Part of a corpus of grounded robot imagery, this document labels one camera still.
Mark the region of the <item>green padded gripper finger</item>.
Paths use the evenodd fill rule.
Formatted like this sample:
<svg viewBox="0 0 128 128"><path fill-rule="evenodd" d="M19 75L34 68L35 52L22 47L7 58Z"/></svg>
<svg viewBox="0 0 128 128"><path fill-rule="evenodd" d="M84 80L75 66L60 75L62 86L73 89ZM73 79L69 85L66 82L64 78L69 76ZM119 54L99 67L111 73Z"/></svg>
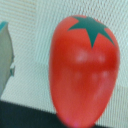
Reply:
<svg viewBox="0 0 128 128"><path fill-rule="evenodd" d="M8 23L0 23L0 96L11 76L14 75L14 50L11 36L8 30Z"/></svg>

